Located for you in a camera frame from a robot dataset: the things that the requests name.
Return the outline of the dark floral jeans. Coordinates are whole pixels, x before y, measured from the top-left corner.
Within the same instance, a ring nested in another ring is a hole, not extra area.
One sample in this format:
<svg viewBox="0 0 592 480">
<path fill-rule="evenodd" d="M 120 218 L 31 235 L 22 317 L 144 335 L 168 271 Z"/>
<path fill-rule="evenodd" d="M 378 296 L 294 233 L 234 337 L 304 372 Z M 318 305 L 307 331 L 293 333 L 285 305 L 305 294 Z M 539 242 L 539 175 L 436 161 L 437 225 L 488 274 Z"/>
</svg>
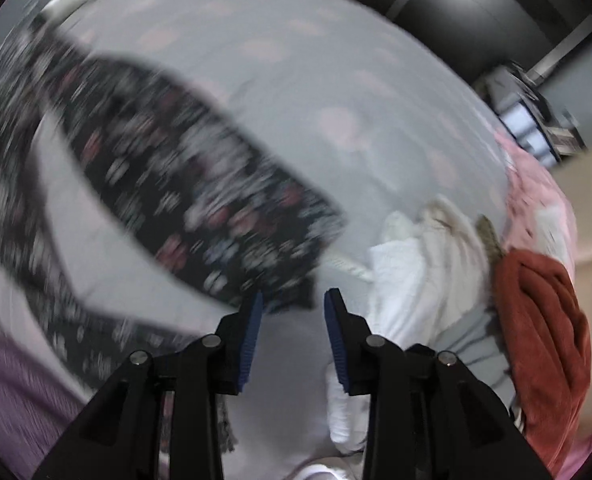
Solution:
<svg viewBox="0 0 592 480">
<path fill-rule="evenodd" d="M 176 78 L 93 55 L 36 16 L 0 49 L 0 265 L 83 385 L 102 386 L 132 350 L 188 340 L 95 313 L 72 290 L 29 162 L 49 116 L 95 196 L 162 270 L 229 307 L 254 286 L 269 312 L 311 307 L 343 211 Z"/>
</svg>

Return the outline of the grey garment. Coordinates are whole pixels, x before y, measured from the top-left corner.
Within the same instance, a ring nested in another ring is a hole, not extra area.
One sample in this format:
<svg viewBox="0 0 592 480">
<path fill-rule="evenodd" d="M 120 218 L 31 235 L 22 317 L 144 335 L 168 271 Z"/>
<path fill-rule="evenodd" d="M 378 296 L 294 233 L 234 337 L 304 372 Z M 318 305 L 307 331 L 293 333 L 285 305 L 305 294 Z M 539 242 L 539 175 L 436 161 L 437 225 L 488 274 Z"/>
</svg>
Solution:
<svg viewBox="0 0 592 480">
<path fill-rule="evenodd" d="M 455 353 L 479 380 L 494 390 L 514 425 L 524 430 L 524 413 L 518 405 L 498 314 L 491 304 L 474 307 L 435 337 L 430 346 Z"/>
</svg>

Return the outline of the purple fluffy sleeve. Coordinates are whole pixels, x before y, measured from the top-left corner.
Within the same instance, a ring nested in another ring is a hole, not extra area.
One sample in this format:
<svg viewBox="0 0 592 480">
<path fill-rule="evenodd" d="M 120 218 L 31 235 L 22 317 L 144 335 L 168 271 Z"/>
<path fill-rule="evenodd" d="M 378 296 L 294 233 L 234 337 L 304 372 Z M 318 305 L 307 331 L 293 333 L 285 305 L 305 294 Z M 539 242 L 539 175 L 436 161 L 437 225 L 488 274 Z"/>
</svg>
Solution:
<svg viewBox="0 0 592 480">
<path fill-rule="evenodd" d="M 0 333 L 0 469 L 32 478 L 91 396 Z"/>
</svg>

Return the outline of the white garment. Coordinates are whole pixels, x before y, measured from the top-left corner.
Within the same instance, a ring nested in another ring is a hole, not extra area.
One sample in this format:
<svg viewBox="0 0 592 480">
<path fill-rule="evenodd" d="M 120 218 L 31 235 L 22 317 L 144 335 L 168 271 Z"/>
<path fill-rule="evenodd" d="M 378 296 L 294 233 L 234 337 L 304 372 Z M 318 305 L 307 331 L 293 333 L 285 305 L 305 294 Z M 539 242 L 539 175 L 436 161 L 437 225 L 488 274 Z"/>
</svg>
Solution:
<svg viewBox="0 0 592 480">
<path fill-rule="evenodd" d="M 366 285 L 360 315 L 373 333 L 401 349 L 430 347 L 474 307 L 488 306 L 484 246 L 473 221 L 444 196 L 427 203 L 416 220 L 399 211 L 390 214 L 369 256 L 369 264 L 361 264 L 329 250 L 322 264 Z"/>
</svg>

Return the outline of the rust red towel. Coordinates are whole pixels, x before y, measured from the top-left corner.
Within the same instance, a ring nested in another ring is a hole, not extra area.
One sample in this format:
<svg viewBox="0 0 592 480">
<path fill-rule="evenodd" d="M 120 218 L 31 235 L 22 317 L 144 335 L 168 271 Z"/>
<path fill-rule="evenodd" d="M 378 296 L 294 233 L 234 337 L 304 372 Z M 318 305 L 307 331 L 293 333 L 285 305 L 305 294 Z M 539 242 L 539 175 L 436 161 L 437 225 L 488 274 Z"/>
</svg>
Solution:
<svg viewBox="0 0 592 480">
<path fill-rule="evenodd" d="M 524 249 L 494 267 L 499 315 L 524 436 L 556 476 L 578 429 L 591 384 L 591 339 L 566 267 Z"/>
</svg>

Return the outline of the striped beige shirt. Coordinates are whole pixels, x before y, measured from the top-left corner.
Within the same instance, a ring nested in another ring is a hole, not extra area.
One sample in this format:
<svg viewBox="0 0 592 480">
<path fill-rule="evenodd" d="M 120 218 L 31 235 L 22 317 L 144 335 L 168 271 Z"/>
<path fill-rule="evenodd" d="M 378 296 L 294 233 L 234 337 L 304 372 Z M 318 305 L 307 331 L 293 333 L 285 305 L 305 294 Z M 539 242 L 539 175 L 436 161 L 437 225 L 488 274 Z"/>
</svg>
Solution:
<svg viewBox="0 0 592 480">
<path fill-rule="evenodd" d="M 493 268 L 504 257 L 494 225 L 486 216 L 479 216 L 475 222 L 475 230 L 484 246 L 489 265 Z"/>
</svg>

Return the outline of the light pink garment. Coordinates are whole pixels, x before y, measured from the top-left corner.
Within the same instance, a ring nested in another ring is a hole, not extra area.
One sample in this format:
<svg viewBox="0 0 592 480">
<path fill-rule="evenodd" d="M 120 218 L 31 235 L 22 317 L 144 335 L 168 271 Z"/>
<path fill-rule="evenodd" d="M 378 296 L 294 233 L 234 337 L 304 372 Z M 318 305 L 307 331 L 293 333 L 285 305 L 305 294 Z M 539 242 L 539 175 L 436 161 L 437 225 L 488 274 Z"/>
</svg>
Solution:
<svg viewBox="0 0 592 480">
<path fill-rule="evenodd" d="M 504 156 L 509 182 L 502 247 L 553 258 L 574 278 L 577 223 L 572 205 L 534 156 L 505 132 L 498 131 L 494 138 Z"/>
</svg>

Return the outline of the white bedside table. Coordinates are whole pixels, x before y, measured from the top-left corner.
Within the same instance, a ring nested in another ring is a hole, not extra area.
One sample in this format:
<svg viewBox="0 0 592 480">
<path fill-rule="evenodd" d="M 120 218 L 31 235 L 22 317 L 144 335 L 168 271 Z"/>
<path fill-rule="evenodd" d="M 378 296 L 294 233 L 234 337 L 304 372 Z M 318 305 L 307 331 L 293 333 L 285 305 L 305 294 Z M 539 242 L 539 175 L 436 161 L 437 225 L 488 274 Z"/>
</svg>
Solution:
<svg viewBox="0 0 592 480">
<path fill-rule="evenodd" d="M 510 136 L 542 166 L 551 169 L 587 149 L 573 117 L 557 113 L 519 65 L 498 65 L 480 85 Z"/>
</svg>

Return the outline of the polka dot bed sheet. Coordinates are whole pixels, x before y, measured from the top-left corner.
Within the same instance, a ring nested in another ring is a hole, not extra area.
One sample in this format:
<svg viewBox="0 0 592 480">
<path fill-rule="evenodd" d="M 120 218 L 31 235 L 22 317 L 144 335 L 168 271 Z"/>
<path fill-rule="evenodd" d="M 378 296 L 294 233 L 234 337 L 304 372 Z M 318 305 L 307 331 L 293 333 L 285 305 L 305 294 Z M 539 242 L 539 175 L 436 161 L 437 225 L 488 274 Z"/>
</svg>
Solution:
<svg viewBox="0 0 592 480">
<path fill-rule="evenodd" d="M 508 189 L 494 134 L 501 125 L 473 90 L 410 35 L 349 0 L 95 0 L 62 24 L 94 54 L 139 55 L 183 80 L 280 162 L 343 208 L 344 234 L 329 250 L 369 264 L 386 218 L 416 220 L 437 196 L 473 223 L 501 229 Z M 48 118 L 38 156 L 48 218 L 66 275 L 103 313 L 216 327 L 222 308 L 176 284 L 119 234 Z M 26 296 L 0 266 L 0 333 L 70 384 L 40 334 Z M 359 313 L 368 288 L 323 264 L 317 310 L 339 287 Z M 231 401 L 236 451 L 227 479 L 360 479 L 369 398 L 347 398 L 343 417 L 322 313 L 290 310 L 264 321 L 250 393 Z"/>
</svg>

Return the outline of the black sliding wardrobe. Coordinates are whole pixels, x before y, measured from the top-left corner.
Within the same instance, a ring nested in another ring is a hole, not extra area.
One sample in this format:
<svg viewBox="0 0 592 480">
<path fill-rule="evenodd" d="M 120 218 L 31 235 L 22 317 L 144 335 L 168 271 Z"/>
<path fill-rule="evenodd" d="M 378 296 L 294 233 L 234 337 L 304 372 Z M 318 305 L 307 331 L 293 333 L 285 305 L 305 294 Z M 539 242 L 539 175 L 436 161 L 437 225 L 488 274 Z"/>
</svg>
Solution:
<svg viewBox="0 0 592 480">
<path fill-rule="evenodd" d="M 354 0 L 408 32 L 467 82 L 511 63 L 532 70 L 579 32 L 590 0 Z"/>
</svg>

